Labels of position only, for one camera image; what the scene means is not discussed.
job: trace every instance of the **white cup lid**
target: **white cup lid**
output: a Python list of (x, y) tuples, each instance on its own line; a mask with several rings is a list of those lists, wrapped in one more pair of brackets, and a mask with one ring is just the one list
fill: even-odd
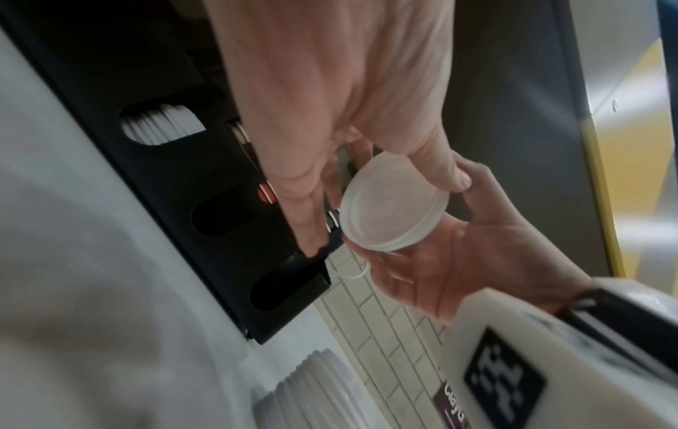
[(392, 252), (423, 240), (440, 222), (449, 193), (428, 183), (404, 155), (380, 153), (349, 183), (341, 228), (365, 249)]

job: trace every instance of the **black lid organizer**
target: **black lid organizer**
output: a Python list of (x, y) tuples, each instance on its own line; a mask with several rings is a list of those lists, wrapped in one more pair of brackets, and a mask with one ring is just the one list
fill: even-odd
[[(299, 253), (239, 120), (207, 23), (161, 0), (0, 0), (4, 30), (201, 276), (237, 326), (264, 343), (327, 290), (324, 260)], [(206, 131), (159, 146), (120, 118), (187, 106)]]

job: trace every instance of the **purple sign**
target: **purple sign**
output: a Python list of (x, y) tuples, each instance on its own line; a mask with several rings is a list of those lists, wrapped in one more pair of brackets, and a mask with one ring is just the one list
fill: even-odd
[(461, 411), (461, 407), (454, 397), (454, 393), (450, 385), (445, 382), (438, 392), (433, 396), (433, 402), (436, 404), (436, 409), (440, 414), (440, 418), (445, 423), (447, 429), (462, 429), (467, 428), (468, 423), (465, 424), (466, 416)]

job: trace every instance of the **qr code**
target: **qr code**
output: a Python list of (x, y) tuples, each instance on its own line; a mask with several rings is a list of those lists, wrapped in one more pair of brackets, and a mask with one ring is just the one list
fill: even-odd
[(499, 335), (486, 328), (464, 382), (497, 429), (525, 426), (546, 379)]

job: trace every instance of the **yellow edge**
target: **yellow edge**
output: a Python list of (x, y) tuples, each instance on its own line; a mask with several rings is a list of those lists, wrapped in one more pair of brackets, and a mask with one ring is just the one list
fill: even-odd
[(626, 278), (624, 263), (622, 261), (622, 249), (617, 239), (617, 231), (614, 228), (614, 216), (612, 215), (612, 206), (610, 205), (607, 182), (605, 181), (605, 167), (602, 162), (598, 139), (593, 125), (593, 119), (587, 118), (582, 123), (582, 135), (586, 147), (586, 158), (588, 159), (589, 171), (593, 179), (593, 189), (596, 193), (598, 208), (600, 210), (600, 220), (602, 222), (602, 231), (607, 243), (607, 253), (609, 262), (612, 266), (612, 275), (615, 277)]

